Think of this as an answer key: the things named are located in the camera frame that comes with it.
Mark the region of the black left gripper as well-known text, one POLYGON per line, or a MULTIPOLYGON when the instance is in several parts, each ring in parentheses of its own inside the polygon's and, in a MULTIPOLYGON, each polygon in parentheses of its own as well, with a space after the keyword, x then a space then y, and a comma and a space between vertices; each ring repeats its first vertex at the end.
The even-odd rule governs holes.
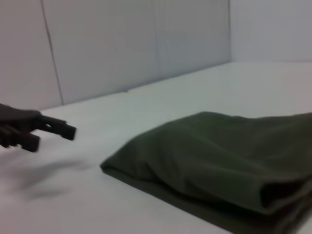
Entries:
POLYGON ((16 109, 0 105, 0 145, 4 148, 21 146, 29 152, 37 152, 40 137, 31 134, 35 129, 53 133, 67 140, 74 140, 76 127, 66 121, 41 116, 37 110, 16 109))

